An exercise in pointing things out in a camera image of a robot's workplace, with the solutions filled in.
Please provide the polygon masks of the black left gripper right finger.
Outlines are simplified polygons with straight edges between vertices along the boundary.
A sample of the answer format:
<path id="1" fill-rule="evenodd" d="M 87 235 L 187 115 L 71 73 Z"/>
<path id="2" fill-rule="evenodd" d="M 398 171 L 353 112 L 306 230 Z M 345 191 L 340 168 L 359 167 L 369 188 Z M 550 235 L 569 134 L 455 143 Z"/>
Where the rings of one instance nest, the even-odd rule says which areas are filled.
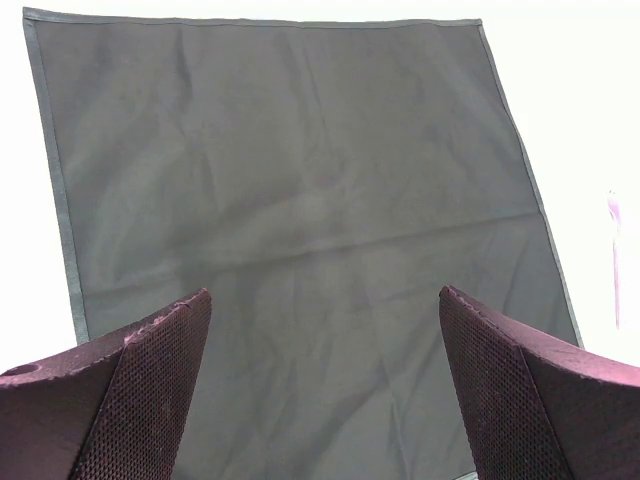
<path id="1" fill-rule="evenodd" d="M 480 479 L 636 479 L 639 370 L 444 287 L 439 319 Z"/>

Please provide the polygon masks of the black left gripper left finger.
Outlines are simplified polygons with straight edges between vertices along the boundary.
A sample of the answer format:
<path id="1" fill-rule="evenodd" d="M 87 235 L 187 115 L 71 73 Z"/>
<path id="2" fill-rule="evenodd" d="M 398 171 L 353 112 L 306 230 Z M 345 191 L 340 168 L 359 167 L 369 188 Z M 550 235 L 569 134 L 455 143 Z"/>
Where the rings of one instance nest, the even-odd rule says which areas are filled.
<path id="1" fill-rule="evenodd" d="M 200 289 L 1 375 L 4 479 L 168 479 L 211 319 Z"/>

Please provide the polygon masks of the fork with pink handle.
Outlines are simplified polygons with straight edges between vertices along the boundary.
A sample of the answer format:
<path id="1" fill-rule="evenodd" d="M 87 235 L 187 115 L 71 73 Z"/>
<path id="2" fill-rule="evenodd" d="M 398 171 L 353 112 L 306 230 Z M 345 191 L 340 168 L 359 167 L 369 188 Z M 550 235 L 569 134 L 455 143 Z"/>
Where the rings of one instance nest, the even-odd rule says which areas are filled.
<path id="1" fill-rule="evenodd" d="M 618 197 L 615 192 L 609 191 L 607 195 L 607 207 L 611 217 L 612 233 L 612 265 L 614 281 L 614 304 L 616 328 L 621 329 L 621 300 L 620 300 L 620 269 L 619 269 L 619 240 L 621 234 L 621 210 Z"/>

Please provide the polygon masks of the dark green cloth napkin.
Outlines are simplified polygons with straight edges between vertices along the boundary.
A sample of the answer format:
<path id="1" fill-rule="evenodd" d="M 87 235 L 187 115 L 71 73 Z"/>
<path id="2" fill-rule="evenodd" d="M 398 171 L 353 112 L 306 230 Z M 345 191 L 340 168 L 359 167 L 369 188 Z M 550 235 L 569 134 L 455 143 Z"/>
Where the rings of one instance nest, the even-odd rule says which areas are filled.
<path id="1" fill-rule="evenodd" d="M 443 286 L 578 343 L 478 20 L 27 8 L 79 340 L 204 288 L 177 479 L 458 479 Z"/>

